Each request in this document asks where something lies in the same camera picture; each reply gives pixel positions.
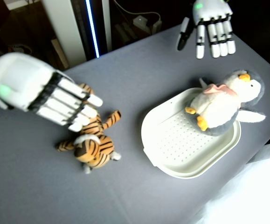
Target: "gray tabletop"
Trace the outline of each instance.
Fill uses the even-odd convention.
[[[64,127],[17,110],[0,109],[0,224],[179,224],[212,197],[270,138],[270,65],[235,37],[237,52],[213,59],[206,48],[195,58],[195,36],[175,51],[179,27],[146,38],[70,69],[102,97],[101,114],[120,109],[122,120],[106,131],[122,154],[85,175],[71,152],[54,145],[71,136]],[[156,105],[243,68],[261,74],[266,93],[255,108],[267,119],[242,124],[242,137],[205,174],[191,180],[170,177],[143,152],[140,128]]]

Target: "blue light strip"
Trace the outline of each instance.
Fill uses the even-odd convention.
[[[96,32],[94,30],[94,25],[93,25],[93,18],[92,18],[92,13],[91,13],[90,0],[86,0],[86,7],[87,7],[87,11],[88,11],[88,17],[89,17],[89,22],[90,22],[90,28],[91,28],[94,48],[96,50],[96,56],[97,56],[97,58],[99,58],[99,52],[98,52],[98,46],[97,46],[97,37],[96,37]]]

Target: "pink scarf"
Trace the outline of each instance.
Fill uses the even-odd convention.
[[[239,100],[239,97],[236,92],[234,92],[232,89],[230,89],[228,86],[225,84],[221,84],[219,86],[216,86],[215,84],[210,84],[206,90],[203,91],[204,94],[211,94],[211,93],[218,93],[218,92],[225,92],[234,98]]]

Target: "penguin beak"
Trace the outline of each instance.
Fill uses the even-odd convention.
[[[238,78],[242,81],[245,81],[245,82],[250,82],[251,81],[251,76],[249,74],[242,74],[242,75],[239,75]]]

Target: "white belly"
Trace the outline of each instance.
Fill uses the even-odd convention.
[[[208,123],[209,128],[229,121],[238,109],[239,100],[227,93],[200,94],[191,103],[197,113]]]

